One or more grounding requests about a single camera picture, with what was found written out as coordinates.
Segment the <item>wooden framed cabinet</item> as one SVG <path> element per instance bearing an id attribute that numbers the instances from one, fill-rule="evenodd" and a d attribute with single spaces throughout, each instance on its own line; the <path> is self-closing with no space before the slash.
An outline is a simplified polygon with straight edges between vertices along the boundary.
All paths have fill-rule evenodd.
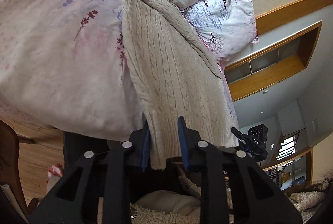
<path id="1" fill-rule="evenodd" d="M 256 18 L 258 34 L 270 32 L 331 4 L 332 0 L 297 0 L 275 8 Z M 306 69 L 321 27 L 322 21 L 318 21 L 227 66 L 226 74 L 234 74 L 238 70 L 246 73 L 246 76 L 229 83 L 232 100 L 246 98 Z"/>

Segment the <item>beige cable-knit sweater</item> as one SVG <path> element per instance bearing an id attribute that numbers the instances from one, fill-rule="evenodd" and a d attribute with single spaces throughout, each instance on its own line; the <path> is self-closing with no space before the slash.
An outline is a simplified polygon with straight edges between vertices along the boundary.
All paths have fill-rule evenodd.
<path id="1" fill-rule="evenodd" d="M 181 155 L 177 120 L 217 147 L 234 147 L 236 125 L 216 60 L 167 0 L 122 0 L 130 77 L 151 134 L 154 169 Z"/>

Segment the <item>wooden chair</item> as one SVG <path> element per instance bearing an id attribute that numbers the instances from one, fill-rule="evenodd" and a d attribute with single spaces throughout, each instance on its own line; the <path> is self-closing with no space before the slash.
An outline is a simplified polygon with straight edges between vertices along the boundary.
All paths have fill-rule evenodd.
<path id="1" fill-rule="evenodd" d="M 19 176 L 19 142 L 34 144 L 34 140 L 18 136 L 6 123 L 1 121 L 1 186 L 5 193 L 9 194 L 9 201 L 23 216 L 23 220 L 29 219 L 30 208 L 34 210 L 38 200 L 32 199 L 27 206 L 22 191 Z"/>

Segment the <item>beige fleece jacket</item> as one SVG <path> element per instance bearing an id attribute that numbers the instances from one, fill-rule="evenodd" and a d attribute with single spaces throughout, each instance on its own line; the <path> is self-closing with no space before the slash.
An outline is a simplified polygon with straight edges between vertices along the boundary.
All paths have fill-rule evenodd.
<path id="1" fill-rule="evenodd" d="M 132 205 L 137 211 L 133 223 L 199 223 L 201 188 L 178 168 L 179 181 L 189 195 L 158 190 L 140 198 Z"/>

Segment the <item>pink floral bed sheet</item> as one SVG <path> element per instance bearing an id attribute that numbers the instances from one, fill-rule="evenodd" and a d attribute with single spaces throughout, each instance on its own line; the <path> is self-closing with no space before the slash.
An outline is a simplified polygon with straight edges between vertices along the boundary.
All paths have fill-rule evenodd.
<path id="1" fill-rule="evenodd" d="M 1 115 L 124 141 L 144 114 L 121 0 L 1 0 Z"/>

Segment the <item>right floral pillow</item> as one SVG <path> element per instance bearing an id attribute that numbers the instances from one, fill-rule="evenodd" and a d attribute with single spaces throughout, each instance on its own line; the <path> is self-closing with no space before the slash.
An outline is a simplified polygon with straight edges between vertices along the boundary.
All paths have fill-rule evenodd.
<path id="1" fill-rule="evenodd" d="M 258 43 L 252 0 L 201 0 L 183 14 L 218 61 Z"/>

